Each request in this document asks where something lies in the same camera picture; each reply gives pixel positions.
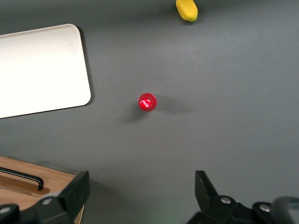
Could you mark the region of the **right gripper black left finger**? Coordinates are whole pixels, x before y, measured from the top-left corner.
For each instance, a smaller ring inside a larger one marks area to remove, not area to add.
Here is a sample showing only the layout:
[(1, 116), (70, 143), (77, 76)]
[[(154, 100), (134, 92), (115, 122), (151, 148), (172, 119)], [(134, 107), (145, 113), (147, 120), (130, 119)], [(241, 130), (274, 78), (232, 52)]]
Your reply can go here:
[(73, 224), (90, 195), (88, 171), (80, 171), (57, 195), (47, 196), (31, 207), (20, 210), (19, 205), (0, 206), (2, 224)]

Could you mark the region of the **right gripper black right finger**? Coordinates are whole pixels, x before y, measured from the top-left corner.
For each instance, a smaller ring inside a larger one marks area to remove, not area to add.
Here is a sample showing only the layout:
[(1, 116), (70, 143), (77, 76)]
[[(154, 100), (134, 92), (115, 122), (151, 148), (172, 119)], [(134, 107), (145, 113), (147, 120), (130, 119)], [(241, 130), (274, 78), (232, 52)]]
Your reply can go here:
[(233, 198), (219, 195), (205, 171), (195, 172), (195, 197), (200, 211), (189, 224), (272, 224), (271, 203), (257, 202), (247, 208)]

